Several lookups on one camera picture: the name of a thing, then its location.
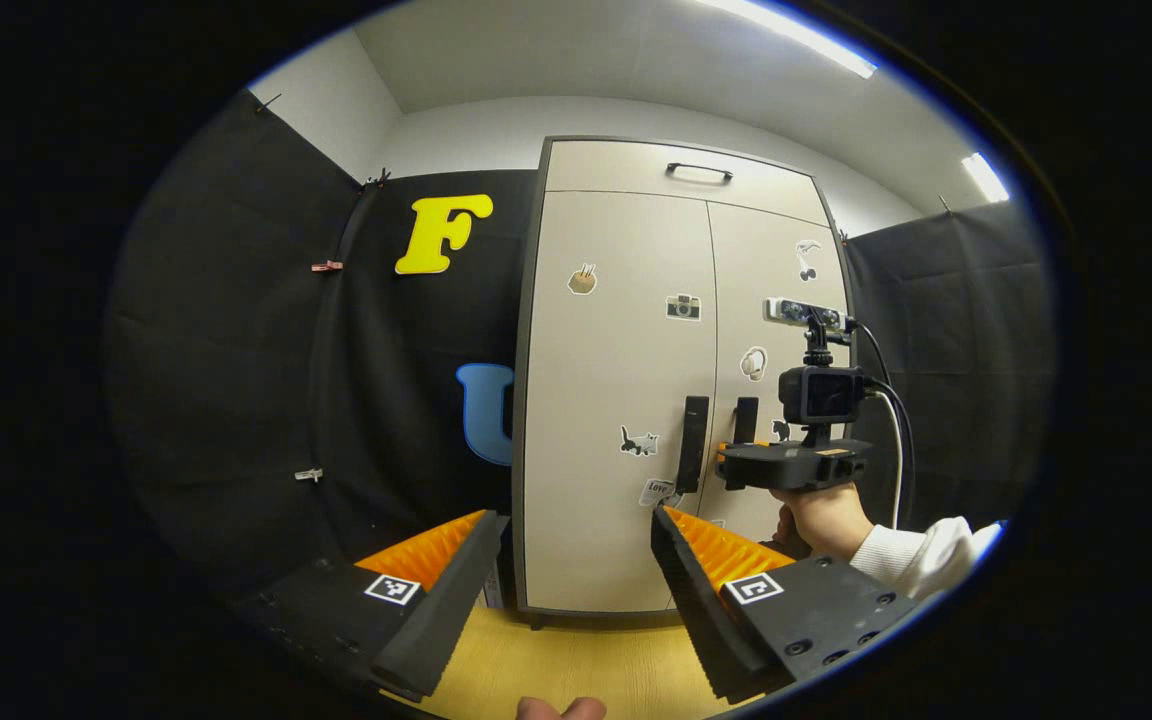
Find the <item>white wall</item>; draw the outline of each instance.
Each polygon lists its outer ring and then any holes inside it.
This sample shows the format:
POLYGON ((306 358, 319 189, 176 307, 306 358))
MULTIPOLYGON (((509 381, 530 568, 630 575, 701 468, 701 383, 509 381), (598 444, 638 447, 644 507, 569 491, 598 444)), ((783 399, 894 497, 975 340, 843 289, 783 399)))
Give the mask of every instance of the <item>white wall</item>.
POLYGON ((604 97, 507 97, 407 114, 384 136, 371 164, 384 165, 394 177, 535 169, 547 135, 692 142, 791 165, 814 174, 838 227, 849 236, 922 217, 872 179, 773 132, 690 109, 604 97))
POLYGON ((353 28, 265 73, 248 90, 262 103, 282 92, 270 109, 294 131, 356 181, 379 176, 372 154, 402 113, 353 28))

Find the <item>white sleeve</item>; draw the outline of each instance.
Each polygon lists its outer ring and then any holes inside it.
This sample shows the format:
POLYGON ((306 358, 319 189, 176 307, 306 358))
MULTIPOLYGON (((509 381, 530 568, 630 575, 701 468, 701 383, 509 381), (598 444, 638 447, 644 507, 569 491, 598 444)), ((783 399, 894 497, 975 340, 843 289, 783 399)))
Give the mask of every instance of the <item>white sleeve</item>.
POLYGON ((972 533, 963 518, 939 520, 925 533, 876 525, 851 567, 914 600, 954 588, 972 570, 998 533, 999 524, 972 533))

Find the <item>cabinet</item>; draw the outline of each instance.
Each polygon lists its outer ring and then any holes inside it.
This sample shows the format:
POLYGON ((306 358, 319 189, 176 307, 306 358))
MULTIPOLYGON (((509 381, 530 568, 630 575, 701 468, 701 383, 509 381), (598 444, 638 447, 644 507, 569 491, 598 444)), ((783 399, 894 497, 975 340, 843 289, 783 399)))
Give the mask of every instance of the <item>cabinet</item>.
MULTIPOLYGON (((756 439, 776 439, 778 376, 803 361, 801 328, 764 319, 768 296, 846 309, 811 177, 666 143, 545 142, 513 429, 522 609, 670 609, 649 484, 676 478, 689 396, 707 397, 708 416, 698 492, 680 509, 771 538, 780 503, 727 491, 713 469, 737 397, 759 399, 756 439)), ((846 349, 835 359, 849 363, 846 349)))

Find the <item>ceiling light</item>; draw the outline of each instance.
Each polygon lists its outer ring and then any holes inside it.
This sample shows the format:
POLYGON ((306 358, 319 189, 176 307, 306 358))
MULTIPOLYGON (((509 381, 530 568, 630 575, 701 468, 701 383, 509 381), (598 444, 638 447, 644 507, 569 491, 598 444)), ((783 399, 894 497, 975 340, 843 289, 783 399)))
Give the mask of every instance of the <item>ceiling light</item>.
POLYGON ((977 187, 980 188, 980 192, 984 192, 986 200, 1002 202, 1009 197, 1006 188, 1002 187, 1002 181, 993 173, 993 168, 982 158, 979 152, 973 152, 970 158, 964 158, 963 167, 968 169, 968 174, 977 182, 977 187))
POLYGON ((748 0, 696 1, 698 1, 698 3, 708 5, 710 8, 718 8, 719 10, 727 10, 728 13, 740 15, 742 18, 753 20, 755 23, 767 28, 776 35, 782 35, 791 38, 791 40, 801 41, 801 44, 806 45, 811 50, 817 51, 817 53, 835 61, 835 63, 842 65, 842 67, 851 70, 851 73, 858 74, 861 77, 866 78, 874 74, 874 65, 870 63, 869 60, 861 58, 861 55, 856 55, 850 50, 838 45, 836 41, 829 40, 828 37, 820 35, 813 29, 802 26, 799 23, 787 18, 780 13, 774 13, 767 8, 763 8, 761 5, 750 3, 748 0))

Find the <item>black cable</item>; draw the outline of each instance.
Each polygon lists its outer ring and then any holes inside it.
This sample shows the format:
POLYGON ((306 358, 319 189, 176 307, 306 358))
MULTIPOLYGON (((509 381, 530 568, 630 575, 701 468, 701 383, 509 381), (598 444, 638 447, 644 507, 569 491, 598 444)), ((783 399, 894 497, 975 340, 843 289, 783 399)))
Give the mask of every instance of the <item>black cable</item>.
POLYGON ((878 369, 882 370, 882 381, 887 382, 888 386, 890 386, 892 377, 890 373, 887 372, 887 363, 884 363, 882 361, 882 348, 878 347, 878 338, 874 338, 874 333, 869 332, 869 328, 865 327, 864 323, 856 323, 856 327, 861 328, 861 331, 864 331, 865 338, 869 338, 869 344, 872 344, 874 347, 874 355, 878 356, 878 369))
POLYGON ((874 378, 865 378, 865 382, 881 389, 884 395, 890 399, 892 404, 896 407, 896 415, 900 416, 901 424, 905 425, 902 429, 901 437, 904 438, 902 445, 905 446, 905 468, 908 468, 908 471, 905 471, 905 477, 901 478, 901 518, 897 518, 897 524, 908 526, 909 516, 914 511, 914 473, 916 471, 914 462, 914 424, 910 424, 909 411, 905 410, 905 404, 901 401, 895 388, 874 378))

